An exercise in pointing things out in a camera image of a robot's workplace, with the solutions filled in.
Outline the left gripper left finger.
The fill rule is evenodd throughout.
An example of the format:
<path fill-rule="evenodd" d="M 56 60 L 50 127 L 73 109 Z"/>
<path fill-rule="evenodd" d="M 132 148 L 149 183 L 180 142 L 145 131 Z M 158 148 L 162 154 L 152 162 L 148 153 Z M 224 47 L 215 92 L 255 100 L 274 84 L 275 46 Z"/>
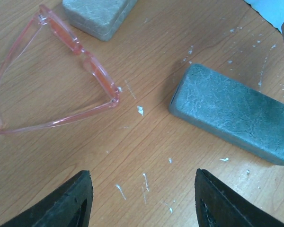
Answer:
<path fill-rule="evenodd" d="M 3 227 L 87 227 L 93 202 L 93 185 L 88 170 L 76 173 L 31 208 Z"/>

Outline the grey green-lined glasses case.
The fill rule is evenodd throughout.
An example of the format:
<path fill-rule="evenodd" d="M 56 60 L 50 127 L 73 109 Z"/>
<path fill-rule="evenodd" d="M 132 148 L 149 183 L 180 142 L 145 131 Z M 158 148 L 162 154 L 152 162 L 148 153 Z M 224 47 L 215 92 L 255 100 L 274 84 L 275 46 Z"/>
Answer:
<path fill-rule="evenodd" d="M 77 29 L 109 41 L 137 0 L 63 0 L 66 17 Z"/>

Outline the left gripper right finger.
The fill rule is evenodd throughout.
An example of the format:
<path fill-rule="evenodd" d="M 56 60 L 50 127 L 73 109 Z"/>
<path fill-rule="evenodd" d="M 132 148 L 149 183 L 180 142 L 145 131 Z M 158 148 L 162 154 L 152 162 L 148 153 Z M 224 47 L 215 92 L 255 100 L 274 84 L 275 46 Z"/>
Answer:
<path fill-rule="evenodd" d="M 195 176 L 195 209 L 200 227 L 284 227 L 205 169 Z"/>

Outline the far red transparent glasses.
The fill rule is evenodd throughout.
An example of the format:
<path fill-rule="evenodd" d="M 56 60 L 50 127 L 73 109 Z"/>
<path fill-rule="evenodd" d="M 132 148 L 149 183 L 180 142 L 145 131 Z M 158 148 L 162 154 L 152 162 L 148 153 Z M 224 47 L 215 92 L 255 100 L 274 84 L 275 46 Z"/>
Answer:
<path fill-rule="evenodd" d="M 0 7 L 0 135 L 58 127 L 114 109 L 118 86 L 58 9 L 17 19 Z"/>

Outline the blue cleaning cloth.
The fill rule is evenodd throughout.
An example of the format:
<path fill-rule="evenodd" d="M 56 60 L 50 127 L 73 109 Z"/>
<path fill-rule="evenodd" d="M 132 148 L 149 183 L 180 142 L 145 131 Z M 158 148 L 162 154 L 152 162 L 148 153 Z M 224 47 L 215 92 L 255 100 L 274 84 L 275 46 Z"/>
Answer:
<path fill-rule="evenodd" d="M 282 33 L 284 23 L 284 0 L 244 0 L 267 22 Z"/>

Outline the blue-grey glasses case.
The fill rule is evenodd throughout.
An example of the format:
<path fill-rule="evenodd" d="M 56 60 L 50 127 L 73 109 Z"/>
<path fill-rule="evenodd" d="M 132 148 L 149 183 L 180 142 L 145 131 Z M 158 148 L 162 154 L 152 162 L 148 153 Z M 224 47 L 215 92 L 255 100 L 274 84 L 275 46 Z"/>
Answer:
<path fill-rule="evenodd" d="M 201 64 L 184 73 L 169 105 L 176 117 L 284 166 L 284 104 Z"/>

